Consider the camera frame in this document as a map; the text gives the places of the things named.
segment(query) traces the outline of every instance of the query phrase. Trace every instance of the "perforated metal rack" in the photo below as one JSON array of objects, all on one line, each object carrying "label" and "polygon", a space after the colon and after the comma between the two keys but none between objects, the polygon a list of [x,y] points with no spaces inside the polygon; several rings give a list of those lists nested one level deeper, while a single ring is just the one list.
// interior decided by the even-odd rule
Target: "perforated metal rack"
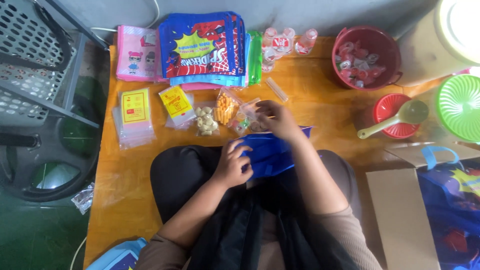
[{"label": "perforated metal rack", "polygon": [[[105,50],[108,47],[57,0],[46,2],[79,30],[76,42],[66,33],[71,60],[63,71],[0,63],[0,125],[41,126],[49,114],[57,114],[99,127],[71,108],[85,42],[89,38]],[[66,53],[31,0],[0,0],[0,51],[42,65],[58,65]],[[56,101],[57,96],[63,100]]]}]

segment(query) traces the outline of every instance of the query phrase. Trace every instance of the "green lid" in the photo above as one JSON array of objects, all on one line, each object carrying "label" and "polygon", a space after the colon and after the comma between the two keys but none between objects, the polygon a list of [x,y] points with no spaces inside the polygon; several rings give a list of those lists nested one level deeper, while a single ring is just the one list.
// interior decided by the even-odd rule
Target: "green lid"
[{"label": "green lid", "polygon": [[437,115],[443,126],[458,138],[480,142],[480,78],[452,76],[438,88]]}]

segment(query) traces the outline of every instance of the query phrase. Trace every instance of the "orange wooden surface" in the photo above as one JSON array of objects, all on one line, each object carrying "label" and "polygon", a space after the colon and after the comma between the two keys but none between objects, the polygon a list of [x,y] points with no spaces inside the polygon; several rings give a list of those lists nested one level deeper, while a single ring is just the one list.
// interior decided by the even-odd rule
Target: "orange wooden surface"
[{"label": "orange wooden surface", "polygon": [[[311,136],[315,148],[332,150],[350,162],[357,174],[363,205],[362,226],[367,243],[379,261],[384,263],[365,172],[394,164],[396,159],[382,149],[404,146],[405,142],[389,138],[361,140],[356,135],[353,122],[362,110],[385,94],[417,94],[439,84],[439,80],[412,88],[388,86],[374,92],[340,88],[332,81],[334,71],[330,55],[334,40],[332,37],[319,37],[313,52],[307,57],[299,58],[293,53],[280,59],[271,73],[263,74],[260,85],[245,88],[238,96],[244,101],[257,97],[279,101],[265,83],[266,78],[272,77],[289,96],[285,105],[293,111],[298,124],[315,126]],[[107,113],[86,241],[85,268],[125,240],[140,236],[148,240],[162,225],[149,179],[150,164],[158,153],[179,145],[218,146],[238,137],[225,126],[220,127],[220,136],[207,137],[195,137],[194,127],[186,132],[165,128],[167,112],[158,93],[168,85],[118,81],[115,76],[115,46],[110,47],[110,57]],[[149,145],[120,151],[111,109],[118,105],[119,91],[143,87],[150,88],[151,114],[157,140]],[[193,93],[196,101],[215,100],[218,90],[197,90]]]}]

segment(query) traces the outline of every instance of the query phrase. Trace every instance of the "red plastic container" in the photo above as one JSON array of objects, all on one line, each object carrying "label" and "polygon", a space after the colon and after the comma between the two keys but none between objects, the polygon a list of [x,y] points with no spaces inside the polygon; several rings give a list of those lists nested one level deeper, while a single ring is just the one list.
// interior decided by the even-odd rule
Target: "red plastic container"
[{"label": "red plastic container", "polygon": [[[396,115],[400,107],[411,100],[404,94],[388,94],[380,98],[373,107],[373,121],[378,124]],[[398,123],[382,130],[383,134],[394,139],[405,139],[415,134],[420,124]]]},{"label": "red plastic container", "polygon": [[[355,44],[357,40],[360,40],[362,49],[367,49],[369,53],[380,55],[376,64],[384,65],[387,68],[380,77],[375,79],[375,82],[364,88],[354,86],[352,83],[345,80],[345,78],[340,75],[335,63],[335,55],[338,48],[348,41]],[[392,85],[402,76],[402,73],[398,71],[400,69],[401,58],[400,50],[398,49],[396,42],[384,30],[374,26],[362,25],[350,29],[343,28],[336,37],[333,46],[332,64],[336,73],[336,78],[341,85],[362,91],[375,91],[387,85]]]}]

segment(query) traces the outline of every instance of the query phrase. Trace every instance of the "brown sleeve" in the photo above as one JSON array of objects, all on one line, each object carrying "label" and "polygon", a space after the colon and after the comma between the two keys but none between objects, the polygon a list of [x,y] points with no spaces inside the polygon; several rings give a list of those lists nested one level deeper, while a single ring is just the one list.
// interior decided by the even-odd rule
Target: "brown sleeve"
[{"label": "brown sleeve", "polygon": [[140,251],[135,270],[181,270],[186,256],[183,248],[155,234]]},{"label": "brown sleeve", "polygon": [[335,214],[315,215],[313,218],[345,248],[360,270],[382,270],[377,259],[368,249],[360,222],[353,215],[350,206]]}]

